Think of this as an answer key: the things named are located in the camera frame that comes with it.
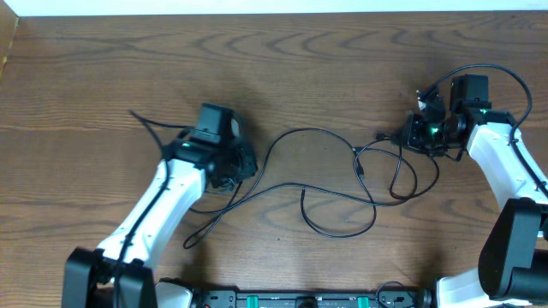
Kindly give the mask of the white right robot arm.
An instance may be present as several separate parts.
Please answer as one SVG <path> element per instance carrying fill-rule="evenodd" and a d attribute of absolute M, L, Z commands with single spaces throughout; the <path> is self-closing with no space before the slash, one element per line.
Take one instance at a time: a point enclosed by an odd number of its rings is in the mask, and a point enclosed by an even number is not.
<path fill-rule="evenodd" d="M 419 113 L 410 113 L 392 137 L 403 149 L 441 157 L 450 149 L 468 154 L 483 171 L 500 209 L 476 268 L 440 278 L 419 299 L 421 307 L 504 307 L 547 302 L 547 178 L 521 138 L 519 122 L 495 110 L 484 75 L 452 79 L 445 104 L 437 85 L 419 92 Z"/>

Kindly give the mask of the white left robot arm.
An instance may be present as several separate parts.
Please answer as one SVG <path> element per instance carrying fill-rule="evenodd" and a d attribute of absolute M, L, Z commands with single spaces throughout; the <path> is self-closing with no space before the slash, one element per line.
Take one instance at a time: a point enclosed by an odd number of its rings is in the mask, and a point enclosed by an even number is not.
<path fill-rule="evenodd" d="M 64 307 L 190 307 L 193 292 L 155 282 L 153 271 L 181 219 L 207 188 L 235 190 L 257 172 L 236 111 L 200 107 L 193 127 L 161 144 L 156 174 L 119 227 L 93 250 L 76 248 L 64 267 Z"/>

